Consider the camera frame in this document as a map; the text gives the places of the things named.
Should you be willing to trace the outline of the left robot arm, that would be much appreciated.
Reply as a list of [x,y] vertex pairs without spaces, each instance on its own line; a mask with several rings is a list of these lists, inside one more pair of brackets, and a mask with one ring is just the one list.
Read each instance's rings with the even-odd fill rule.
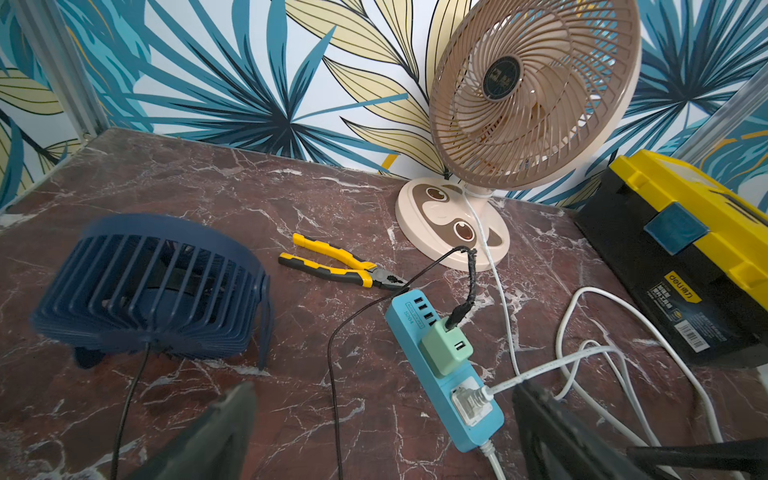
[[[514,387],[512,400],[531,479],[664,479],[664,466],[767,476],[764,438],[620,454],[532,382]],[[257,407],[253,383],[238,384],[130,478],[240,478]]]

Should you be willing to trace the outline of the blue power strip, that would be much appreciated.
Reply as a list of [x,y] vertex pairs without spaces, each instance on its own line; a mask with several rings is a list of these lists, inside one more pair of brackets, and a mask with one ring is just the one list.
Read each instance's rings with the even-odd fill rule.
[[487,443],[503,426],[504,414],[494,400],[473,413],[456,404],[456,391],[484,386],[462,330],[447,329],[447,319],[420,290],[395,297],[385,318],[456,448],[466,453]]

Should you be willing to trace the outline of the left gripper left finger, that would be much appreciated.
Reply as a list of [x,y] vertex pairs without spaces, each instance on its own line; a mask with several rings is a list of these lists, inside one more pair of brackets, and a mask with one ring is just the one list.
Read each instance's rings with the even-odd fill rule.
[[236,385],[128,477],[239,479],[257,410],[255,385]]

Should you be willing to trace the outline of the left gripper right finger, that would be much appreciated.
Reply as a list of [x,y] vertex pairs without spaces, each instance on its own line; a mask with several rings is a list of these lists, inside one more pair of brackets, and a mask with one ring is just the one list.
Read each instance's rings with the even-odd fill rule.
[[547,392],[526,381],[512,389],[530,479],[646,479]]

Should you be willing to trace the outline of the green USB charger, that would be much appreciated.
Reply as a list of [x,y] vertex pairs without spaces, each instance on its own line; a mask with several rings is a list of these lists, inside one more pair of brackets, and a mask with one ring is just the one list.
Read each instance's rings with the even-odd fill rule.
[[474,353],[462,330],[449,329],[447,323],[447,317],[434,322],[419,341],[419,350],[437,378],[450,376]]

